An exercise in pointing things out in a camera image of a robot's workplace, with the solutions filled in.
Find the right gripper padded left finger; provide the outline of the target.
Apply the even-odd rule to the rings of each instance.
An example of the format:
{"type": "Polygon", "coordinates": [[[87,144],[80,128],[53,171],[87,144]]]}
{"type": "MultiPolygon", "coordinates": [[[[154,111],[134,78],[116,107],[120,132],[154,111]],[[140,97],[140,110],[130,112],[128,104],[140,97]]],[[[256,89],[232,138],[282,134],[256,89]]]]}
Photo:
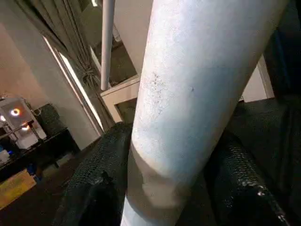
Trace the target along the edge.
{"type": "Polygon", "coordinates": [[[127,190],[132,125],[119,122],[85,149],[68,181],[54,226],[119,226],[127,190]]]}

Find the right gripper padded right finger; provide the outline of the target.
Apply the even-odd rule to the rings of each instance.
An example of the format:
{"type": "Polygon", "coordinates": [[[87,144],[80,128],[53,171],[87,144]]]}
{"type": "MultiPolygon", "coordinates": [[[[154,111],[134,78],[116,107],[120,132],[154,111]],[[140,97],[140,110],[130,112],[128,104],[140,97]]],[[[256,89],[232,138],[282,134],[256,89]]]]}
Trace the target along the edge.
{"type": "Polygon", "coordinates": [[[299,226],[301,219],[266,182],[254,158],[234,134],[225,131],[204,177],[219,226],[299,226]]]}

